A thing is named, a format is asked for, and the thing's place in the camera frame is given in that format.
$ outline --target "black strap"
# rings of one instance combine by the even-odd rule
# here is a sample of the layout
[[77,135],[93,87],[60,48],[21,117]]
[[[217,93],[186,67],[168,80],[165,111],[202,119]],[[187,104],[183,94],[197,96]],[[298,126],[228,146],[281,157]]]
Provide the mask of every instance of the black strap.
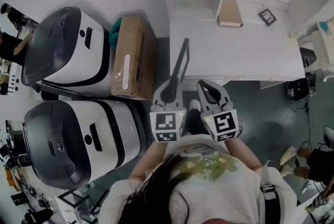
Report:
[[279,224],[281,221],[281,205],[275,187],[272,184],[264,184],[260,189],[265,197],[265,223]]

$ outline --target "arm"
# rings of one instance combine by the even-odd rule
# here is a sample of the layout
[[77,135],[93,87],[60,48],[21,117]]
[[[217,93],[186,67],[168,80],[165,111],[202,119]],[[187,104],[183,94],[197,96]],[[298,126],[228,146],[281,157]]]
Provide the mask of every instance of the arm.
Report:
[[20,44],[18,44],[16,46],[16,48],[14,49],[14,55],[17,55],[19,54],[23,49],[24,47],[28,44],[28,40],[31,38],[32,36],[32,33],[28,34],[25,39],[23,39]]
[[332,194],[331,193],[331,187],[334,184],[334,175],[330,178],[325,190],[321,194],[321,198],[325,199],[328,195]]
[[162,162],[167,144],[153,142],[134,167],[129,179],[144,181],[146,178],[145,171],[154,169]]
[[262,167],[260,160],[239,138],[225,141],[226,147],[231,156],[238,158],[251,170],[258,170]]

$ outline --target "white label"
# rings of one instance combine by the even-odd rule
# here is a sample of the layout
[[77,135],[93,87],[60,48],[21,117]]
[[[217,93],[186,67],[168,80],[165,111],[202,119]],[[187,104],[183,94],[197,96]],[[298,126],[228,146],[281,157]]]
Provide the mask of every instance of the white label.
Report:
[[126,54],[124,57],[123,66],[123,89],[127,89],[129,86],[129,70],[130,70],[130,54]]

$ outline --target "dark hair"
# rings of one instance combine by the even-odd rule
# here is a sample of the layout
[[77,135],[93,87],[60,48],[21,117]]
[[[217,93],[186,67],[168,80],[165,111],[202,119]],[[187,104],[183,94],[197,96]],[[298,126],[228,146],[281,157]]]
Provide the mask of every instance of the dark hair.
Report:
[[4,14],[5,11],[6,11],[6,9],[7,9],[7,7],[8,7],[8,4],[7,4],[7,3],[2,4],[0,13],[1,13],[1,14]]
[[[128,197],[118,224],[133,222],[171,224],[169,201],[172,191],[180,182],[188,179],[190,174],[181,173],[172,179],[170,175],[174,168],[185,159],[180,155],[169,156],[140,190]],[[189,207],[183,195],[181,193],[179,195],[187,205],[186,223],[189,217]]]

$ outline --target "white cabinet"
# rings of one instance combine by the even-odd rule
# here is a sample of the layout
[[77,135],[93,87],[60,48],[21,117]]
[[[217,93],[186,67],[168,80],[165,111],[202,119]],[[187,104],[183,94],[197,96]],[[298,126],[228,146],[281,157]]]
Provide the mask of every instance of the white cabinet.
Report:
[[[304,77],[296,38],[317,21],[334,17],[333,0],[237,0],[244,25],[219,27],[222,0],[166,0],[171,21],[171,70],[182,41],[190,39],[184,88],[207,78],[295,80]],[[258,13],[269,8],[277,21],[270,27]]]

